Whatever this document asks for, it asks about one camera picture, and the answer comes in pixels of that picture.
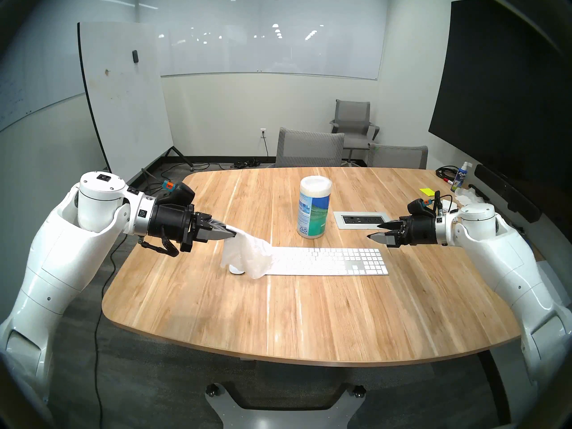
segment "metal stand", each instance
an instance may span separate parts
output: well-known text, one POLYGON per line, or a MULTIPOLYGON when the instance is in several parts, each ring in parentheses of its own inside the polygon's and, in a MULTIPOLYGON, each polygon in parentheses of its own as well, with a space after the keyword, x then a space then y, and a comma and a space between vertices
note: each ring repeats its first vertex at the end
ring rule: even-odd
POLYGON ((189 162, 189 160, 187 160, 187 158, 186 158, 181 152, 179 152, 179 150, 178 150, 175 146, 171 146, 169 149, 167 149, 167 152, 166 152, 165 155, 163 155, 163 156, 164 156, 164 157, 168 157, 168 156, 169 156, 169 152, 170 152, 171 150, 172 150, 174 153, 176 153, 177 155, 179 155, 179 156, 183 159, 183 161, 186 162, 186 163, 189 165, 191 171, 194 170, 194 169, 193 169, 193 163, 189 162))
POLYGON ((352 152, 353 152, 353 149, 350 149, 350 150, 349 150, 348 159, 347 159, 347 161, 345 162, 345 165, 346 165, 347 167, 349 167, 349 168, 352 168, 352 167, 353 167, 353 165, 352 165, 352 152))
POLYGON ((350 418, 366 399, 366 389, 352 385, 331 408, 319 411, 243 409, 218 383, 206 388, 205 398, 223 421, 224 429, 339 429, 348 427, 350 418))

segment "chair base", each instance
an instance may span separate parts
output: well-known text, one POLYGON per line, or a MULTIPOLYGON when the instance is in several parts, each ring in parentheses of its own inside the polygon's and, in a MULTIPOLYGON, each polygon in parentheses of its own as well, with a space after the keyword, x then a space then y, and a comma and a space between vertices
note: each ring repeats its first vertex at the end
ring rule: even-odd
POLYGON ((352 153, 353 153, 353 149, 350 149, 350 150, 349 150, 349 155, 348 155, 347 160, 342 160, 342 161, 341 161, 341 165, 342 165, 342 166, 347 166, 347 167, 349 167, 349 168, 353 168, 353 167, 358 167, 358 168, 360 168, 360 167, 363 167, 363 166, 360 166, 360 165, 358 164, 358 161, 357 161, 357 160, 352 160, 352 153))

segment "flat screen display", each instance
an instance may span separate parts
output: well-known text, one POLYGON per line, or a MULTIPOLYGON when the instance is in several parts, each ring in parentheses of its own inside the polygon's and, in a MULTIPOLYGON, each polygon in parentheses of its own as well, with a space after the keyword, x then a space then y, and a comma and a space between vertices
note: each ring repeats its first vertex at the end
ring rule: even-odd
POLYGON ((571 69, 501 4, 455 1, 429 132, 502 175, 572 242, 571 69))

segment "wall-mounted whiteboard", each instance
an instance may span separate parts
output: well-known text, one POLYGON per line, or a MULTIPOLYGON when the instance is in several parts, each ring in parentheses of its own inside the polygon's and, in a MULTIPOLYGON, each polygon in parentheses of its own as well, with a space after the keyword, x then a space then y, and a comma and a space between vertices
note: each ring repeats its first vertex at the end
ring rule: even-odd
POLYGON ((378 77, 388 0, 139 2, 139 21, 157 29, 161 75, 378 77))
POLYGON ((154 27, 79 23, 78 37, 85 93, 105 161, 129 181, 173 146, 154 27))
POLYGON ((136 0, 42 0, 0 58, 0 130, 84 92, 78 21, 135 21, 136 0))

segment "white tissue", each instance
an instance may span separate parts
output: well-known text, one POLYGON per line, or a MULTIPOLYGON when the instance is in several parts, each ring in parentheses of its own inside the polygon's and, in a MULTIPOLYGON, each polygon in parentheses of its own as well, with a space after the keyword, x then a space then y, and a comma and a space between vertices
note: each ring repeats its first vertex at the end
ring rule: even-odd
POLYGON ((224 240, 221 267, 230 264, 244 271, 250 278, 260 278, 272 267, 272 246, 261 238, 253 237, 240 229, 227 225, 236 236, 224 240))
POLYGON ((469 190, 457 188, 455 191, 455 198, 463 206, 468 204, 475 204, 478 202, 484 202, 484 199, 476 195, 474 188, 470 188, 469 190))
POLYGON ((458 209, 457 203, 451 203, 450 200, 441 200, 441 203, 443 204, 444 212, 450 212, 452 210, 458 209))

